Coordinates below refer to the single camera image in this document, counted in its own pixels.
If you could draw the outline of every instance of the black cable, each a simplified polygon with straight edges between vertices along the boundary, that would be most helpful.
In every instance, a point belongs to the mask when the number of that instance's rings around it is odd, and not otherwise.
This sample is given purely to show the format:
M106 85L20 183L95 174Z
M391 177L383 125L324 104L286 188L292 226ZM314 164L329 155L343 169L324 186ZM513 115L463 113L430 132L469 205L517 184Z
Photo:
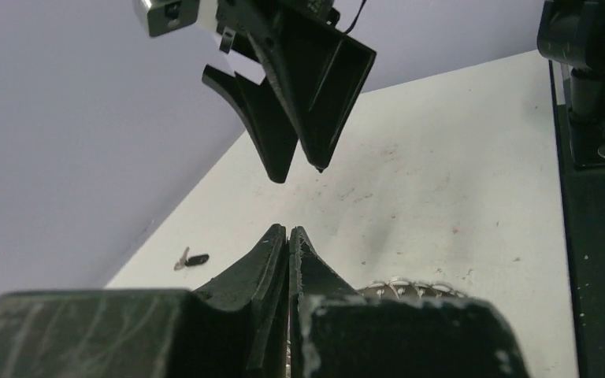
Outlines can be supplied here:
M367 0L362 0L361 7L358 8L358 13L356 13L356 17L354 17L354 21L351 22L351 25L349 25L349 28L344 32L344 34L349 34L352 30L354 30L354 28L356 26L356 22L358 22L358 17L360 17L361 12L363 11L363 7L365 6L366 2L367 2Z

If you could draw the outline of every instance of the white table surface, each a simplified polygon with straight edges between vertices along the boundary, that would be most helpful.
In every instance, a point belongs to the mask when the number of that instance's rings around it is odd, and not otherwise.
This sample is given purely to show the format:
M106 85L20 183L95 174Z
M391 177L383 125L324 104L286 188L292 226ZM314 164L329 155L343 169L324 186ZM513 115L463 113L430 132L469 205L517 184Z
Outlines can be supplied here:
M108 287L193 289L302 225L350 284L450 283L507 318L533 377L577 376L550 88L531 52L363 94L330 167L298 150L284 185L245 134ZM210 260L174 272L186 246Z

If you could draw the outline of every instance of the scratched black surface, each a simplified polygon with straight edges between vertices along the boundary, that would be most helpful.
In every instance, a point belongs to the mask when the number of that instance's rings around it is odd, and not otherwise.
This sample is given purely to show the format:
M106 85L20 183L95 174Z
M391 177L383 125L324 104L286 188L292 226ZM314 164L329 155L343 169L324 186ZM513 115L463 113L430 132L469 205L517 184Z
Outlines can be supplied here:
M299 301L309 295L358 295L344 279L317 254L310 237L302 227L291 231L289 240L289 308L291 309L291 377L303 376L302 329Z
M89 291L1 297L0 377L166 376L189 295Z
M271 377L278 367L283 372L285 240L284 228L273 225L243 259L199 292L4 295L0 378L235 378L245 369ZM264 355L277 345L281 356Z
M305 298L300 321L315 378L528 377L510 326L477 299Z

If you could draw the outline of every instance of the white scuff mark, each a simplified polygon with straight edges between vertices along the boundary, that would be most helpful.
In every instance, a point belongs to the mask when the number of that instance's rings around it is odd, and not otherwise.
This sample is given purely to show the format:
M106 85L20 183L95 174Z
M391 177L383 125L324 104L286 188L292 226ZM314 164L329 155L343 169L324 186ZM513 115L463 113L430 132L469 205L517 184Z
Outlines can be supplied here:
M36 356L34 358L33 366L37 366L38 362L43 359L43 354L45 354L47 352L47 344L51 343L50 334L53 333L52 330L57 325L57 322L59 321L59 317L61 317L63 312L66 310L67 305L68 305L67 302L63 302L61 305L59 305L59 307L54 311L54 315L52 316L52 319L47 323L47 326L45 327L45 331L43 331L43 337L41 337L41 341L38 346L38 352L36 353Z
M425 302L430 303L432 307L442 309L444 307L444 303L446 303L447 300L441 298L428 298L425 300Z
M17 364L17 360L20 358L20 353L22 348L24 347L24 341L27 338L27 335L31 331L33 320L38 315L40 310L42 310L44 305L42 303L36 303L27 313L20 330L17 331L15 337L13 337L13 345L10 347L10 352L8 353L8 358L6 359L6 363L4 364L4 369L1 374L3 378L9 378L13 376L15 373L15 365Z
M422 309L424 300L420 299L418 297L416 297L416 298L402 297L400 299L400 302L405 303L410 307L414 307L415 309Z
M308 310L300 311L300 334L302 336L302 376L306 378L312 377L312 374L321 367L321 356L317 352L310 338L312 331L312 314L319 310L323 304L323 296L310 295L304 301L302 307Z
M99 321L103 318L104 312L108 308L108 303L105 297L101 297L98 300L98 305L96 306L96 311L94 311L94 315L91 318L91 323L87 327L87 330L84 332L82 339L73 347L73 352L71 353L69 360L70 361L79 361L80 353L85 351L87 344L89 343L89 339L94 335L96 327L98 327Z
M154 311L158 307L159 302L159 298L152 298L149 308L142 316L140 316L140 319L138 319L138 322L134 325L131 325L130 321L132 314L125 310L122 313L122 317L124 317L122 329L114 338L114 341L110 345L104 346L102 350L97 354L92 355L91 358L88 359L88 361L98 362L99 360L103 359L103 357L105 357L106 355L111 358L115 353L119 351L119 347L121 347L122 344L128 342L130 339L133 338L136 333L138 333L141 329L143 329L143 327L145 327L145 324L147 324L147 321L150 319L152 314L154 314Z
M367 300L362 295L345 295L344 300L350 305L365 305Z
M295 291L299 291L303 289L303 275L300 274L300 272L302 272L301 268L303 266L303 254L301 253L297 253L295 254L295 271L298 272L295 275L295 282L298 284L298 287L295 289Z
M164 372L168 367L168 358L166 356L169 355L170 349L173 346L169 340L174 337L175 332L174 327L176 325L175 319L180 315L180 308L174 307L168 316L168 321L166 321L165 326L165 337L168 338L166 343L162 343L160 349L157 353L157 357L154 359L154 371L152 376L164 376Z
M513 373L513 369L511 368L511 363L509 362L509 354L504 350L497 350L495 352L495 357L502 362L499 366L499 369L502 370L503 373L510 375Z

